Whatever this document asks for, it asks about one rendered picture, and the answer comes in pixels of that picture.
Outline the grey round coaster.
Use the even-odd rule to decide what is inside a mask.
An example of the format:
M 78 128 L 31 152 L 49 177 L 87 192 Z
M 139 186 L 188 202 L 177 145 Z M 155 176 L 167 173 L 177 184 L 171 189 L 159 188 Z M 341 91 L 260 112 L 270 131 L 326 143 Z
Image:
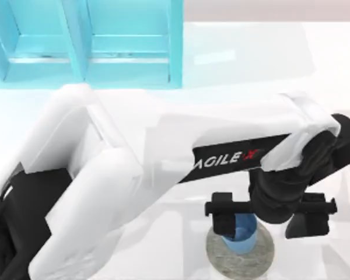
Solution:
M 205 245 L 208 261 L 228 280 L 265 280 L 274 261 L 275 245 L 272 235 L 260 222 L 255 236 L 253 248 L 248 253 L 237 253 L 209 229 Z

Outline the light blue rack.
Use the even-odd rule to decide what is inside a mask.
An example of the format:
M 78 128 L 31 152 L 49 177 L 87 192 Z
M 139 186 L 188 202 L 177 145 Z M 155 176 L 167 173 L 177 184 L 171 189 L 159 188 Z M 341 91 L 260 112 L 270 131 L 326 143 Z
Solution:
M 0 89 L 180 88 L 184 0 L 0 0 Z

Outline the blue cup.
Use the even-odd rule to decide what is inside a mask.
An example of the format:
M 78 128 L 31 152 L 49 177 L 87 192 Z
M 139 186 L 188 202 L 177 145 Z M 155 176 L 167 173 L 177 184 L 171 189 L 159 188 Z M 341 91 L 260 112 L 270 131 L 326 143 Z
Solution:
M 234 236 L 222 236 L 227 248 L 242 255 L 249 253 L 257 241 L 257 219 L 252 213 L 235 214 Z

